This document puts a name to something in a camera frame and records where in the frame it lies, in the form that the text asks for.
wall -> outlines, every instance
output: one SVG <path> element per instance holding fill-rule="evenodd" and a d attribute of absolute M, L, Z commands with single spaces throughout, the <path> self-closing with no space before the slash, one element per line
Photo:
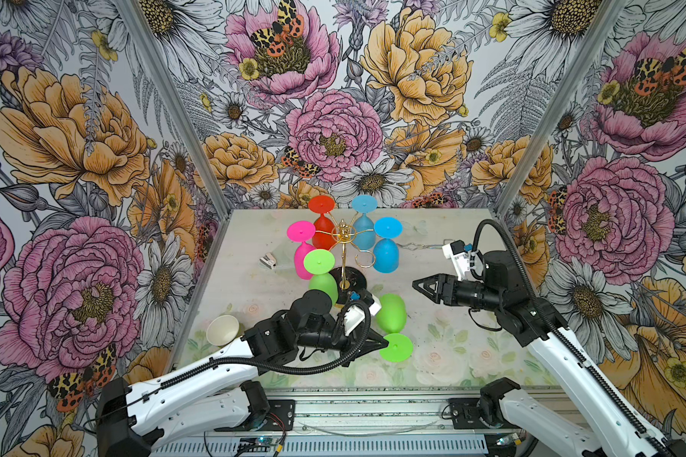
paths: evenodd
<path fill-rule="evenodd" d="M 503 216 L 593 360 L 686 438 L 686 1 L 631 2 L 629 21 L 554 125 L 547 194 L 524 185 Z"/>
<path fill-rule="evenodd" d="M 282 53 L 265 38 L 284 21 L 273 0 L 176 3 L 141 5 L 235 208 L 360 194 L 385 207 L 493 206 L 600 4 L 295 0 L 302 32 Z M 161 17 L 181 12 L 219 33 L 178 45 L 183 28 Z M 552 155 L 532 202 L 551 185 Z"/>
<path fill-rule="evenodd" d="M 0 455 L 96 454 L 101 386 L 163 372 L 218 228 L 109 36 L 108 2 L 0 1 Z"/>

